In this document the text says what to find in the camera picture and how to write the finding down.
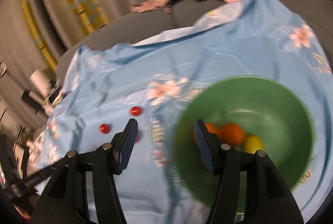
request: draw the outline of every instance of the small red ball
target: small red ball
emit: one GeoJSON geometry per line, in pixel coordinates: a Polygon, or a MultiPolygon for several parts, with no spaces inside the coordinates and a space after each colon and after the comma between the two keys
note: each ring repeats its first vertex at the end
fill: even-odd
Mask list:
{"type": "Polygon", "coordinates": [[[107,134],[110,132],[110,125],[106,123],[102,123],[99,127],[99,131],[103,134],[107,134]]]}
{"type": "Polygon", "coordinates": [[[138,106],[131,107],[129,112],[132,116],[140,116],[142,113],[142,108],[138,106]]]}

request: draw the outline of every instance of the light blue cloth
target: light blue cloth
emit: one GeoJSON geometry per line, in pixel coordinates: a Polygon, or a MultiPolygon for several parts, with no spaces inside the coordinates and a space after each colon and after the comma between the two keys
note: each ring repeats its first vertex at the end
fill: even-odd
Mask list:
{"type": "Polygon", "coordinates": [[[129,109],[141,106],[140,141],[128,168],[115,177],[127,222],[203,223],[209,209],[186,190],[169,155],[177,119],[191,100],[188,92],[230,76],[264,76],[293,90],[315,124],[312,176],[293,192],[309,220],[332,186],[331,69],[313,31],[278,0],[244,0],[239,6],[230,6],[227,23],[222,6],[194,27],[164,32],[140,46],[119,44],[104,52],[80,47],[64,83],[70,93],[48,121],[41,166],[69,150],[84,153],[109,142],[123,130],[129,109]],[[111,124],[109,134],[99,132],[101,123],[111,124]]]}

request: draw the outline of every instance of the sofa cushion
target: sofa cushion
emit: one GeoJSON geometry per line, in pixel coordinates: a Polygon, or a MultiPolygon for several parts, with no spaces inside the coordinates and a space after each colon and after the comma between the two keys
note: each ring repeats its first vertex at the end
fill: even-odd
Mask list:
{"type": "Polygon", "coordinates": [[[194,23],[209,12],[225,4],[223,0],[178,0],[172,7],[174,18],[180,28],[193,26],[194,23]]]}
{"type": "Polygon", "coordinates": [[[280,0],[291,11],[302,17],[314,30],[322,44],[331,67],[333,66],[333,1],[280,0]]]}

